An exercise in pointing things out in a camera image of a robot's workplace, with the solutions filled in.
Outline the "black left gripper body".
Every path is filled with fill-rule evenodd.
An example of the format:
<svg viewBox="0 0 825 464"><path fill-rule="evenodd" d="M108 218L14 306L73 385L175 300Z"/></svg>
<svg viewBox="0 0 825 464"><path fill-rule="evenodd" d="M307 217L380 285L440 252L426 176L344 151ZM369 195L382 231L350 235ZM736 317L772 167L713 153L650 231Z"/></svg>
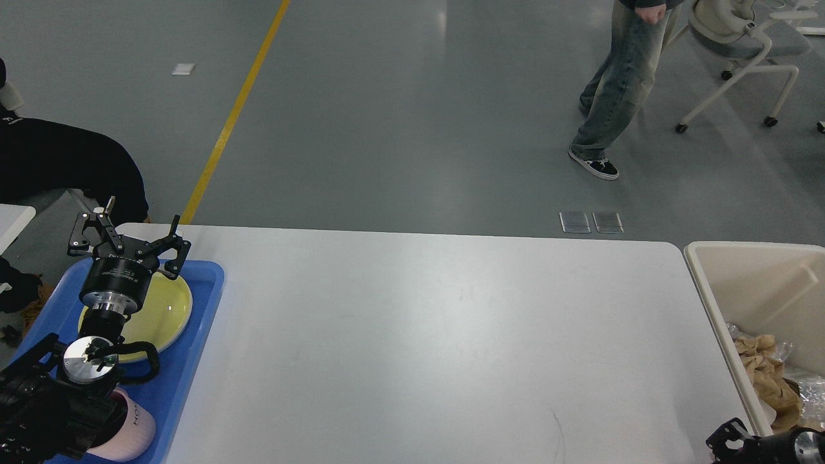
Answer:
<svg viewBox="0 0 825 464"><path fill-rule="evenodd" d="M118 314L135 314L145 303L157 268L159 259L155 256L94 255L79 300L90 309L103 307Z"/></svg>

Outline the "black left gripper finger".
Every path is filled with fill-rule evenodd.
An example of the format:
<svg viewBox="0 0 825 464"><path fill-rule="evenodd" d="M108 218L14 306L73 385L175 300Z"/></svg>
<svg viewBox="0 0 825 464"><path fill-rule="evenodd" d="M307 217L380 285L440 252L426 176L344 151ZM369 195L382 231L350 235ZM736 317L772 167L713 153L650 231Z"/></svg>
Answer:
<svg viewBox="0 0 825 464"><path fill-rule="evenodd" d="M126 242L116 232L111 208L95 208L76 215L68 240L68 256L126 259Z"/></svg>
<svg viewBox="0 0 825 464"><path fill-rule="evenodd" d="M180 215L174 215L166 236L152 242L138 241L136 250L133 252L133 257L142 267L147 268L151 273L159 271L171 281L178 279L191 250L191 241L183 238L177 231L181 219ZM174 258L169 258L161 264L161 255L168 251L175 252Z"/></svg>

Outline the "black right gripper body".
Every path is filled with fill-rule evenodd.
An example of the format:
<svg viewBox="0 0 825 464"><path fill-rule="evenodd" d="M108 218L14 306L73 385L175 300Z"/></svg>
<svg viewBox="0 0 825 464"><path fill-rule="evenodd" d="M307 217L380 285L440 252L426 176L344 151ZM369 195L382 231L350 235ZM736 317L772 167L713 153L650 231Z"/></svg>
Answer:
<svg viewBox="0 0 825 464"><path fill-rule="evenodd" d="M793 429L755 440L749 463L824 463L824 432Z"/></svg>

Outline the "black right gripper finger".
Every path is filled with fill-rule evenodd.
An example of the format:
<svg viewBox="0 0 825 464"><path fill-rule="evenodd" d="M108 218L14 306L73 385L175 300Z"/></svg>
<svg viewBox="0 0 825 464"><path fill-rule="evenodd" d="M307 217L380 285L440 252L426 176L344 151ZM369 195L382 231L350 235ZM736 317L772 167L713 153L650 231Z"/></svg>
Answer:
<svg viewBox="0 0 825 464"><path fill-rule="evenodd" d="M712 463L757 463L757 443L757 437L746 429L739 418L723 423L705 440Z"/></svg>

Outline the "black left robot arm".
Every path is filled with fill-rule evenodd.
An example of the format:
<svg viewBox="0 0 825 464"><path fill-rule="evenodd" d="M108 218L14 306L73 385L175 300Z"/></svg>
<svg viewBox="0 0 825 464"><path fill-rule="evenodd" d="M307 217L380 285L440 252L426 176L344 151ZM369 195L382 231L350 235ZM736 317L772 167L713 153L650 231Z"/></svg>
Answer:
<svg viewBox="0 0 825 464"><path fill-rule="evenodd" d="M76 340L47 334L2 370L3 463L82 458L126 419L126 406L112 399L115 388L159 375L156 346L128 343L122 331L144 306L154 274L177 279L191 244L178 235L180 215L166 236L147 242L119 233L110 213L80 213L68 242L68 255L92 259Z"/></svg>

